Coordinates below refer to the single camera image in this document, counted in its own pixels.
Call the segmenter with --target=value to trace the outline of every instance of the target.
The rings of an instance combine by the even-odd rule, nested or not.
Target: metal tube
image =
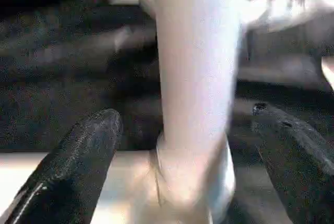
[[[243,0],[156,0],[164,139],[158,145],[170,200],[201,197],[224,141],[234,94]]]

